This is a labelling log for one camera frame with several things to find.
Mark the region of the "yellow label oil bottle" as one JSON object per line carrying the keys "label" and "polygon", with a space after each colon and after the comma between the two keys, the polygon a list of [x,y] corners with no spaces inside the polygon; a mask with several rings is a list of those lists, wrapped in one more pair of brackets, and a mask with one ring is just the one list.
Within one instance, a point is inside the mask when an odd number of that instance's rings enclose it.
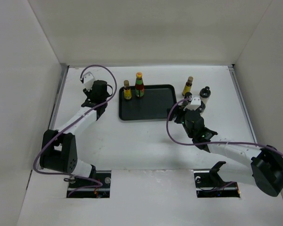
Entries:
{"label": "yellow label oil bottle", "polygon": [[190,92],[190,91],[191,91],[192,82],[193,82],[193,77],[192,77],[192,76],[189,76],[188,79],[187,79],[187,82],[185,83],[185,86],[184,86],[184,88],[183,88],[182,96],[185,96],[185,94],[186,94],[187,92]]}
{"label": "yellow label oil bottle", "polygon": [[129,80],[124,80],[124,98],[125,100],[131,100],[132,99],[132,92],[129,84]]}

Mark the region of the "green label sauce bottle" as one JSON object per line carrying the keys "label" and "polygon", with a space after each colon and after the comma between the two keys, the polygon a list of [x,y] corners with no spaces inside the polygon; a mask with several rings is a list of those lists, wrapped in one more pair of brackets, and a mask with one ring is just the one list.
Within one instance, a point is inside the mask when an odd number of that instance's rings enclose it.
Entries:
{"label": "green label sauce bottle", "polygon": [[142,98],[144,96],[144,83],[142,78],[142,73],[136,73],[136,80],[135,80],[135,95],[138,98]]}

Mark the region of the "clear salt grinder jar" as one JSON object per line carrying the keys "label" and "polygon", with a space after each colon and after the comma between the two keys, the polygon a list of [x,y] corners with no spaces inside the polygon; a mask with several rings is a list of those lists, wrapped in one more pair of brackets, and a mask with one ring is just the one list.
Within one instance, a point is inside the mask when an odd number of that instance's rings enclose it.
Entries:
{"label": "clear salt grinder jar", "polygon": [[204,102],[201,101],[201,104],[200,104],[200,106],[197,108],[197,111],[198,111],[199,113],[203,113],[203,112],[205,111],[205,109],[206,109],[206,105],[205,105]]}

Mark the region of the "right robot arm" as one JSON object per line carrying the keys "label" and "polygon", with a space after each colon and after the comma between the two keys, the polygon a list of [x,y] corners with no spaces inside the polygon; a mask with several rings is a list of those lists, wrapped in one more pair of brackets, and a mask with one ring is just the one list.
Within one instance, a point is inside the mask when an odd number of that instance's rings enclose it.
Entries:
{"label": "right robot arm", "polygon": [[270,145],[233,142],[208,129],[196,110],[175,104],[167,110],[167,121],[181,124],[192,140],[190,146],[207,153],[225,156],[245,166],[244,171],[232,170],[234,181],[256,185],[265,194],[277,197],[283,189],[283,153]]}

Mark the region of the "white pepper grinder jar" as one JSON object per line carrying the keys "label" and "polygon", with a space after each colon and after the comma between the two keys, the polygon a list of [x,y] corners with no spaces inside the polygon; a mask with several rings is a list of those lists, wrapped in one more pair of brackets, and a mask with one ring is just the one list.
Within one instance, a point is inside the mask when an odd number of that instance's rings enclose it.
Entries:
{"label": "white pepper grinder jar", "polygon": [[209,98],[210,98],[210,96],[211,96],[210,87],[209,87],[209,86],[206,86],[206,87],[202,88],[202,89],[200,90],[199,96],[200,96],[201,101],[202,101],[205,105],[207,105],[207,102],[208,102],[208,100],[209,100]]}

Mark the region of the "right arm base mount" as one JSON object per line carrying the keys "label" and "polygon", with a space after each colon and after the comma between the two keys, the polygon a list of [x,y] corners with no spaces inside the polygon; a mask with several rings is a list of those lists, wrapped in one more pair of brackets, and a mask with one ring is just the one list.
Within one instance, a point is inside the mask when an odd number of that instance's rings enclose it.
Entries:
{"label": "right arm base mount", "polygon": [[217,162],[210,169],[196,169],[193,171],[198,198],[240,198],[240,191],[236,182],[225,182],[218,172],[226,164]]}

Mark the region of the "black label spice jar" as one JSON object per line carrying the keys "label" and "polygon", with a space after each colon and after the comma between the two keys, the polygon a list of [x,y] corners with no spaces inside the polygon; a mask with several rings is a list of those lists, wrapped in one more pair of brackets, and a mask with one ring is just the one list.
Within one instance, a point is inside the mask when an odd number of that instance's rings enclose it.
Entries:
{"label": "black label spice jar", "polygon": [[192,101],[192,93],[191,92],[186,92],[184,95],[184,99],[186,101]]}

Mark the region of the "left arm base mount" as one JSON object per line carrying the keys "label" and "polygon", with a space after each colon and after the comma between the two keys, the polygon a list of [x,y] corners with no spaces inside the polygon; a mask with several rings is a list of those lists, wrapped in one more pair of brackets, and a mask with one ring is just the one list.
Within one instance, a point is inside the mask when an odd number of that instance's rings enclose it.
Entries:
{"label": "left arm base mount", "polygon": [[98,182],[78,177],[65,178],[64,181],[68,182],[66,198],[109,198],[111,176],[110,170],[98,170],[93,176]]}

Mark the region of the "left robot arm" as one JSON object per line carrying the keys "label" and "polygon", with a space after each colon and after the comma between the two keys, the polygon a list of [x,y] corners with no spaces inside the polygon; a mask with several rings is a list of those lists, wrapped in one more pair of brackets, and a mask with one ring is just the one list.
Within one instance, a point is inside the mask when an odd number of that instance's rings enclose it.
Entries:
{"label": "left robot arm", "polygon": [[96,184],[96,167],[78,158],[77,138],[105,112],[108,106],[106,81],[96,80],[90,89],[83,89],[86,100],[79,111],[61,128],[49,129],[43,134],[40,166],[58,174],[78,176],[87,188]]}

